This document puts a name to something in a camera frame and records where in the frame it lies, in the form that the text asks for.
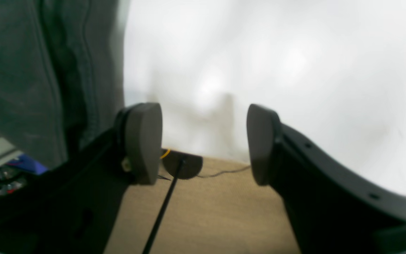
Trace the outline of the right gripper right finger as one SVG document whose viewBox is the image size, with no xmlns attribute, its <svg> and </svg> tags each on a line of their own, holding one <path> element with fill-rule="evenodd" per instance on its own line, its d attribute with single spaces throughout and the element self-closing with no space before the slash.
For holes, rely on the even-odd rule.
<svg viewBox="0 0 406 254">
<path fill-rule="evenodd" d="M 406 197 L 350 171 L 278 114 L 251 104 L 253 178 L 282 198 L 303 254 L 406 254 Z"/>
</svg>

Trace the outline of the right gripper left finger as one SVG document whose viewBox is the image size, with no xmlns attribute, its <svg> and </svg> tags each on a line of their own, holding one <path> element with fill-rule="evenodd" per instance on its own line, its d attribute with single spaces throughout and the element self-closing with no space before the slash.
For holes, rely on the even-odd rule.
<svg viewBox="0 0 406 254">
<path fill-rule="evenodd" d="M 132 184 L 153 185 L 159 103 L 119 111 L 114 127 L 56 169 L 0 198 L 0 254 L 101 254 Z"/>
</svg>

